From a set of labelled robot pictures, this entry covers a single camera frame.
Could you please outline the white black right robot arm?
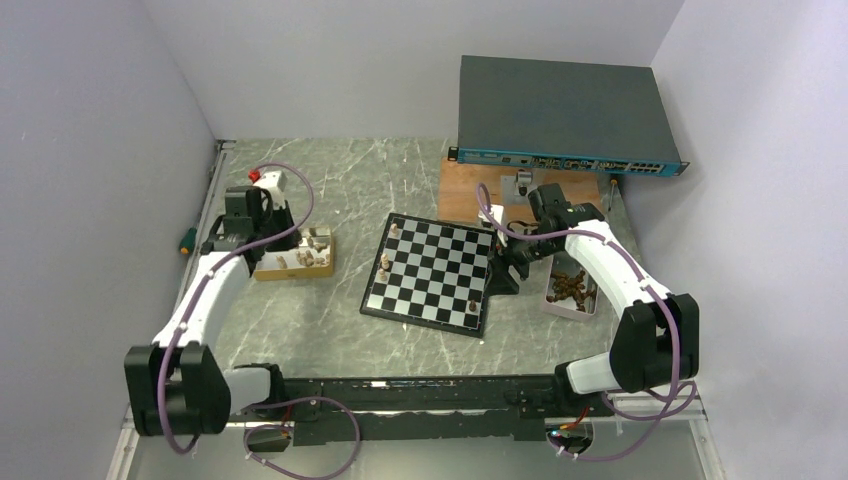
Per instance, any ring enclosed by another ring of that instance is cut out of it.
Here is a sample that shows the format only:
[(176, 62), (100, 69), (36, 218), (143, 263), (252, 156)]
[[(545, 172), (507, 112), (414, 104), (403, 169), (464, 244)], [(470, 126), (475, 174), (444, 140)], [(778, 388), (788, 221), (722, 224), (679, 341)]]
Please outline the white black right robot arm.
[(595, 205), (572, 204), (559, 185), (541, 185), (529, 195), (536, 229), (521, 234), (495, 217), (484, 184), (478, 184), (475, 193), (480, 214), (507, 238), (499, 253), (507, 265), (521, 270), (565, 253), (595, 281), (618, 317), (607, 352), (559, 366), (563, 380), (550, 391), (557, 411), (574, 415), (591, 394), (601, 392), (653, 392), (668, 386), (670, 394), (676, 394), (696, 375), (697, 302), (689, 294), (672, 293), (649, 275)]

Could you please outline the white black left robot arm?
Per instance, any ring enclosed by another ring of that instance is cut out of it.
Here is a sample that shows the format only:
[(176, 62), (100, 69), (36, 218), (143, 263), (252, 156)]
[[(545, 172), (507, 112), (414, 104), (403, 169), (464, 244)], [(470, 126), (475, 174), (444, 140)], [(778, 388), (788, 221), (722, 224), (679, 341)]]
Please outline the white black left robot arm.
[(231, 187), (225, 212), (202, 244), (198, 270), (166, 326), (133, 346), (124, 373), (135, 430), (142, 436), (198, 438), (220, 433), (230, 416), (251, 409), (272, 420), (287, 406), (280, 368), (253, 363), (222, 370), (214, 347), (240, 291), (267, 246), (300, 241), (282, 188)]

